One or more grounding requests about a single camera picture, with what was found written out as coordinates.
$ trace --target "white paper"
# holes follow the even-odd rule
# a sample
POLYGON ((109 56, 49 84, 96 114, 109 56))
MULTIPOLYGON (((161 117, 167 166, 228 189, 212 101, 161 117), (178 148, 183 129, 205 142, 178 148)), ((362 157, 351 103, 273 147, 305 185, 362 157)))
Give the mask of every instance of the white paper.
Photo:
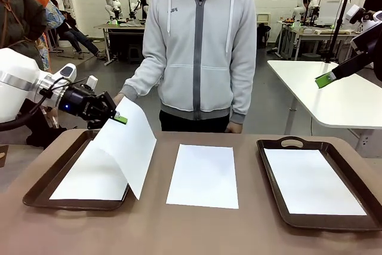
POLYGON ((366 216, 319 150, 265 153, 289 213, 366 216))
POLYGON ((94 142, 115 159, 139 199, 156 139, 146 115, 137 104, 124 98, 116 110, 127 118, 127 125, 108 120, 94 142))
POLYGON ((167 204, 238 209, 233 149, 180 145, 167 204))
POLYGON ((90 142, 50 199, 121 200, 126 188, 115 160, 90 142))

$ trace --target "lifted sheet of paper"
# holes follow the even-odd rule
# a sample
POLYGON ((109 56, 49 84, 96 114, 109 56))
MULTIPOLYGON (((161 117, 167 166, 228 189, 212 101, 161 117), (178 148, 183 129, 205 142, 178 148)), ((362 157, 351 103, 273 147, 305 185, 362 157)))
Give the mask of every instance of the lifted sheet of paper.
POLYGON ((265 149, 291 214, 366 213, 319 150, 265 149))
POLYGON ((146 115, 137 104, 124 98, 117 111, 127 118, 127 124, 108 120, 94 142, 118 163, 131 190, 139 199, 156 138, 146 115))
POLYGON ((180 145, 167 204, 238 209, 233 149, 180 145))
POLYGON ((50 199, 122 200, 127 180, 115 160, 90 142, 50 199))

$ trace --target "brown table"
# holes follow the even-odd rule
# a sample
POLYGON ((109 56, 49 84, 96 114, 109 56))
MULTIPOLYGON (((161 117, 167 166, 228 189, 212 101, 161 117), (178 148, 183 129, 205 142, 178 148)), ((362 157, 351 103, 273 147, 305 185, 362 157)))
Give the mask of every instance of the brown table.
POLYGON ((110 57, 110 51, 109 51, 109 35, 113 34, 109 31, 109 29, 118 29, 123 30, 123 32, 119 32, 118 35, 144 35, 144 30, 146 28, 145 25, 141 26, 120 26, 117 24, 101 24, 96 27, 96 29, 102 29, 103 31, 103 38, 106 44, 106 56, 107 56, 107 62, 104 64, 105 66, 109 65, 111 62, 113 62, 115 59, 112 59, 110 57))
MULTIPOLYGON (((117 211, 30 208, 23 195, 80 135, 68 131, 0 194, 0 254, 382 254, 382 234, 335 234, 293 229, 281 219, 256 147, 280 136, 157 133, 153 159, 137 201, 129 193, 117 211), (166 205, 178 146, 233 146, 239 209, 166 205)), ((344 141, 335 145, 382 201, 381 180, 344 141)))

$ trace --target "hoodie sleeve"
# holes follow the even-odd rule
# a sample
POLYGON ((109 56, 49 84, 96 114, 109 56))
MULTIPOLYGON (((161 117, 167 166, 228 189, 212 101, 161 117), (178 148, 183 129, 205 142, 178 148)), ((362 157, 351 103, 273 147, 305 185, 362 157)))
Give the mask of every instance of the hoodie sleeve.
POLYGON ((231 86, 233 114, 231 121, 243 124, 251 104, 256 67, 257 28, 254 0, 243 0, 243 16, 233 42, 231 86))
POLYGON ((47 27, 45 8, 35 0, 24 0, 24 18, 30 27, 26 36, 30 40, 37 40, 47 27))
POLYGON ((167 65, 166 47, 158 20, 158 1, 152 0, 143 37, 143 56, 134 76, 127 79, 121 93, 135 101, 145 96, 159 82, 167 65))

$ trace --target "gray hoodie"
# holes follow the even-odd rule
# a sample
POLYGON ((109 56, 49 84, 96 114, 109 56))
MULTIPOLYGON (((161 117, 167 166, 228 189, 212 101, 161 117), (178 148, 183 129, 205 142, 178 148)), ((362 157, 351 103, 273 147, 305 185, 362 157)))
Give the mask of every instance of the gray hoodie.
POLYGON ((158 84, 162 110, 185 119, 242 124, 256 62, 254 0, 152 0, 145 60, 122 89, 129 99, 158 84))

